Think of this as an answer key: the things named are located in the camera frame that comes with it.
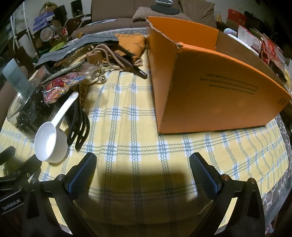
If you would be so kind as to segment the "white plastic scoop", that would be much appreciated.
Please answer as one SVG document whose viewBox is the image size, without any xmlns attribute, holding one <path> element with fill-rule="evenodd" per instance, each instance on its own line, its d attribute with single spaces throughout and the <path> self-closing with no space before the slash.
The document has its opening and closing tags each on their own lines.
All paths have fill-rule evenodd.
<svg viewBox="0 0 292 237">
<path fill-rule="evenodd" d="M 34 152 L 38 160 L 59 163 L 64 159 L 68 149 L 67 136 L 59 128 L 59 124 L 78 95 L 78 92 L 73 92 L 57 111 L 52 121 L 47 121 L 39 127 L 34 139 Z"/>
</svg>

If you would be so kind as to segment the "bag of coloured rubber bands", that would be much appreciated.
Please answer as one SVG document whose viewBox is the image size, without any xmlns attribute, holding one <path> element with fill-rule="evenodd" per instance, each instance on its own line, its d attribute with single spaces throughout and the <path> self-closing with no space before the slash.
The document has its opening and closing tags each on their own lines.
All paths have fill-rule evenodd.
<svg viewBox="0 0 292 237">
<path fill-rule="evenodd" d="M 59 76 L 43 84 L 43 97 L 46 104 L 55 103 L 70 88 L 82 82 L 85 78 L 93 75 L 98 70 L 97 66 L 87 67 L 80 72 L 70 72 Z"/>
</svg>

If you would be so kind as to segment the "beige spiral hair brush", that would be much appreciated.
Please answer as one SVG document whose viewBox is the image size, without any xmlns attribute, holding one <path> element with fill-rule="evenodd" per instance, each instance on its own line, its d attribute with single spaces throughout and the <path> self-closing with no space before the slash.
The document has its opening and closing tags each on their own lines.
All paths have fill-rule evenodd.
<svg viewBox="0 0 292 237">
<path fill-rule="evenodd" d="M 56 62 L 52 68 L 55 69 L 55 68 L 61 68 L 61 67 L 68 67 L 72 63 L 74 63 L 76 60 L 85 59 L 87 57 L 86 56 L 87 52 L 90 52 L 93 49 L 94 49 L 93 45 L 85 45 L 85 46 L 75 50 L 74 52 L 70 53 L 62 60 Z"/>
</svg>

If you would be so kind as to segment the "dark wooden brush pen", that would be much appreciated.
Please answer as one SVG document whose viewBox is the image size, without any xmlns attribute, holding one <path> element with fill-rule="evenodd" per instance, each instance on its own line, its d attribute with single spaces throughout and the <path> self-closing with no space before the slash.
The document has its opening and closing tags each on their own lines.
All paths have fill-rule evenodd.
<svg viewBox="0 0 292 237">
<path fill-rule="evenodd" d="M 111 45 L 110 49 L 113 51 L 117 62 L 120 62 L 127 72 L 131 72 L 142 79 L 147 79 L 148 75 L 133 64 L 134 54 L 126 50 L 119 44 Z"/>
</svg>

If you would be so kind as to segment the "yellow plaid tablecloth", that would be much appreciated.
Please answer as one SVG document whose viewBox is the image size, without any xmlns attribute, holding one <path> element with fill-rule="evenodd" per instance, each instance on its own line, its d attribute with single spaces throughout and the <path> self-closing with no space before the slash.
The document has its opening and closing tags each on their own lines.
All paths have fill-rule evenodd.
<svg viewBox="0 0 292 237">
<path fill-rule="evenodd" d="M 91 129 L 80 151 L 69 148 L 59 164 L 44 162 L 39 179 L 66 173 L 88 152 L 97 167 L 88 190 L 76 202 L 85 218 L 117 226 L 198 223 L 211 206 L 197 185 L 189 156 L 200 153 L 220 173 L 254 178 L 267 194 L 289 167 L 289 152 L 276 119 L 239 130 L 162 135 L 157 131 L 150 79 L 111 71 L 106 83 L 89 88 L 84 107 Z"/>
</svg>

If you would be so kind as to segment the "clear jar of black beads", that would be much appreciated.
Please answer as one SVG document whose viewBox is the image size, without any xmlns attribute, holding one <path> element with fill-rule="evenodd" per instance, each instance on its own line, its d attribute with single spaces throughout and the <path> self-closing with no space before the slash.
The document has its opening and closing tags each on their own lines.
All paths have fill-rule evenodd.
<svg viewBox="0 0 292 237">
<path fill-rule="evenodd" d="M 28 139 L 34 139 L 39 127 L 52 120 L 57 107 L 44 102 L 43 91 L 39 79 L 31 79 L 33 92 L 29 97 L 17 93 L 7 113 L 7 120 Z"/>
</svg>

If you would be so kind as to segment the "orange cardboard box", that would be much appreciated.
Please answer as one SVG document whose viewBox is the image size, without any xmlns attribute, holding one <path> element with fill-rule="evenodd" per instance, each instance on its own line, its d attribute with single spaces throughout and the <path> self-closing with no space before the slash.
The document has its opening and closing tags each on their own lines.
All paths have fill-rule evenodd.
<svg viewBox="0 0 292 237">
<path fill-rule="evenodd" d="M 147 54 L 161 134 L 266 125 L 291 95 L 254 53 L 221 31 L 147 17 Z"/>
</svg>

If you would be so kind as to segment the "orange fabric pouch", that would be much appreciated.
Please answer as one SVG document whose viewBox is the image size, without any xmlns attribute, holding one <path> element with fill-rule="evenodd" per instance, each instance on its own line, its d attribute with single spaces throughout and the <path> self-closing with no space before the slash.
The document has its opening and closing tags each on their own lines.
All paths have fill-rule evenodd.
<svg viewBox="0 0 292 237">
<path fill-rule="evenodd" d="M 145 50 L 147 39 L 140 33 L 135 34 L 115 34 L 119 40 L 119 45 L 136 57 L 140 57 Z"/>
</svg>

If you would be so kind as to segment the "brown sofa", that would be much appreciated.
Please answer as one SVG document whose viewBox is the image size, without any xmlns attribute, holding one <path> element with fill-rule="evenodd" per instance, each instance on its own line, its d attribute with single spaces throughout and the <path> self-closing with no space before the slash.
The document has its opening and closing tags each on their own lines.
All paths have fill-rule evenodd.
<svg viewBox="0 0 292 237">
<path fill-rule="evenodd" d="M 92 1 L 92 24 L 77 29 L 78 33 L 93 34 L 114 29 L 146 27 L 146 17 L 161 16 L 194 21 L 216 28 L 214 3 L 209 1 L 173 1 L 173 8 L 179 11 L 176 15 L 167 15 L 153 11 L 150 7 L 155 1 Z"/>
</svg>

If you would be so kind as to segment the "black cushion with white device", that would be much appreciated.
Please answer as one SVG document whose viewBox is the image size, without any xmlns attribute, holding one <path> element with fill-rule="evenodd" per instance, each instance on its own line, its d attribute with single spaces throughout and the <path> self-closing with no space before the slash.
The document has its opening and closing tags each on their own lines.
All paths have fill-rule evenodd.
<svg viewBox="0 0 292 237">
<path fill-rule="evenodd" d="M 173 7 L 172 0 L 155 0 L 155 4 L 150 8 L 155 12 L 165 15 L 177 15 L 180 12 L 179 9 Z"/>
</svg>

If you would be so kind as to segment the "brown sofa cushion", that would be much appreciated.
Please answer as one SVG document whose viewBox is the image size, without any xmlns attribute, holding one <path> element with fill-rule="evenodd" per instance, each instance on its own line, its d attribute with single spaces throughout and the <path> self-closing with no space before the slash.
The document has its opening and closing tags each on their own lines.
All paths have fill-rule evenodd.
<svg viewBox="0 0 292 237">
<path fill-rule="evenodd" d="M 190 17 L 183 13 L 179 13 L 177 15 L 165 15 L 162 13 L 158 13 L 153 11 L 149 7 L 139 7 L 134 16 L 132 17 L 133 22 L 139 22 L 139 21 L 146 21 L 146 17 L 153 16 L 153 17 L 168 17 L 168 18 L 176 18 L 176 19 L 182 19 L 182 20 L 188 20 L 193 21 Z"/>
</svg>

